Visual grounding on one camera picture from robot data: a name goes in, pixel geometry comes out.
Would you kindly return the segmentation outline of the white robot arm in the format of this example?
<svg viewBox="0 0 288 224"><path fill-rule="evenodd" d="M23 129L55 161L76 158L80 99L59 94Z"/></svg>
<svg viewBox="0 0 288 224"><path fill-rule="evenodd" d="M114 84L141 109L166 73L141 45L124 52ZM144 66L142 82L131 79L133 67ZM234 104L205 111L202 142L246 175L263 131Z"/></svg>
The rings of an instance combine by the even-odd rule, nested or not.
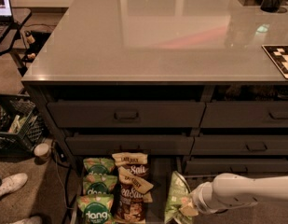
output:
<svg viewBox="0 0 288 224"><path fill-rule="evenodd" d="M288 207L288 175L250 178L223 173L191 191L179 208L185 216L274 203Z"/></svg>

